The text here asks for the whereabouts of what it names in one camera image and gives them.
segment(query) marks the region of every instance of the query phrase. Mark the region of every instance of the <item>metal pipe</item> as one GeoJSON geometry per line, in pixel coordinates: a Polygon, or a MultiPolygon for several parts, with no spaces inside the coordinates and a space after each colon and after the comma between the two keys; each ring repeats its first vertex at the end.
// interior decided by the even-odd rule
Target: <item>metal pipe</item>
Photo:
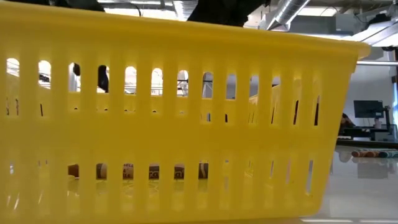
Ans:
{"type": "Polygon", "coordinates": [[[280,0],[275,16],[267,30],[289,24],[309,2],[310,0],[280,0]]]}
{"type": "Polygon", "coordinates": [[[369,66],[398,67],[398,62],[375,61],[375,60],[360,60],[360,61],[357,61],[356,64],[357,65],[369,65],[369,66]]]}

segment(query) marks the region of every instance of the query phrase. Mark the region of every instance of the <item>computer monitor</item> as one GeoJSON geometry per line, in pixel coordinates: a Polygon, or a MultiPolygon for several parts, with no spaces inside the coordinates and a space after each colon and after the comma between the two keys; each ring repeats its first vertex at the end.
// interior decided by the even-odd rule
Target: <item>computer monitor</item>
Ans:
{"type": "Polygon", "coordinates": [[[383,118],[383,101],[381,100],[354,100],[356,118],[383,118]]]}

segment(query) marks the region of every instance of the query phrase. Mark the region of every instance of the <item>yellow plastic basket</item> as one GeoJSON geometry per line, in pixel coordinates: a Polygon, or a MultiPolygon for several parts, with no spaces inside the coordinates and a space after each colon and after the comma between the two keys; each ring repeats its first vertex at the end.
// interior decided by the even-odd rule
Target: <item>yellow plastic basket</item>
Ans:
{"type": "Polygon", "coordinates": [[[350,74],[369,53],[354,42],[4,1],[0,27],[0,105],[9,108],[0,114],[1,223],[313,214],[350,74]],[[19,78],[5,75],[7,58],[18,59],[19,78]],[[39,60],[51,63],[50,90],[37,84],[39,60]],[[71,62],[81,65],[79,93],[68,92],[71,62]],[[110,67],[109,94],[96,93],[101,64],[110,67]],[[130,65],[136,95],[124,94],[130,65]],[[163,70],[161,97],[150,95],[153,68],[163,70]],[[179,70],[189,73],[188,97],[176,96],[179,70]],[[201,97],[206,71],[214,76],[212,99],[201,97]],[[235,100],[226,100],[230,73],[235,100]],[[259,94],[249,99],[252,75],[259,94]],[[272,88],[275,77],[281,84],[272,88]],[[208,179],[198,179],[200,161],[208,162],[208,179]],[[79,180],[67,175],[75,162],[79,180]],[[107,164],[107,180],[96,180],[97,163],[107,164]],[[134,180],[123,180],[124,163],[134,164],[134,180]],[[148,178],[153,163],[159,180],[148,178]],[[184,165],[184,180],[174,180],[175,164],[184,165]]]}

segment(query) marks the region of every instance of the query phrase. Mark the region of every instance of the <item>basket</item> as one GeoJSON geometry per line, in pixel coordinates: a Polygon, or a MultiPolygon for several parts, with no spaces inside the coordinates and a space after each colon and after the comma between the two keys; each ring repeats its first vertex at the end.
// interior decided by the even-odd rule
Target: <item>basket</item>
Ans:
{"type": "Polygon", "coordinates": [[[354,42],[4,1],[0,25],[0,70],[7,58],[20,63],[17,82],[0,74],[0,105],[18,99],[18,106],[8,104],[17,114],[0,115],[1,223],[314,214],[350,74],[369,53],[354,42]],[[50,90],[38,87],[39,60],[52,65],[50,90]],[[79,93],[68,92],[71,62],[81,65],[79,93]],[[109,94],[96,93],[101,64],[110,67],[109,94]],[[124,94],[130,65],[137,68],[136,95],[124,94]],[[161,97],[150,95],[155,67],[164,74],[161,97]],[[176,96],[179,70],[189,73],[188,97],[176,96]],[[207,71],[214,76],[211,99],[201,97],[207,71]],[[226,100],[231,73],[236,99],[226,100]],[[253,75],[259,93],[249,99],[253,75]],[[280,85],[272,87],[275,77],[280,85]],[[17,92],[6,91],[11,82],[17,92]],[[198,179],[201,161],[208,163],[205,180],[198,179]],[[67,175],[75,162],[78,180],[67,175]],[[108,166],[106,180],[96,180],[98,163],[108,166]],[[123,180],[124,163],[134,164],[134,180],[123,180]],[[148,178],[152,163],[158,180],[148,178]],[[184,165],[183,180],[174,180],[176,164],[184,165]]]}

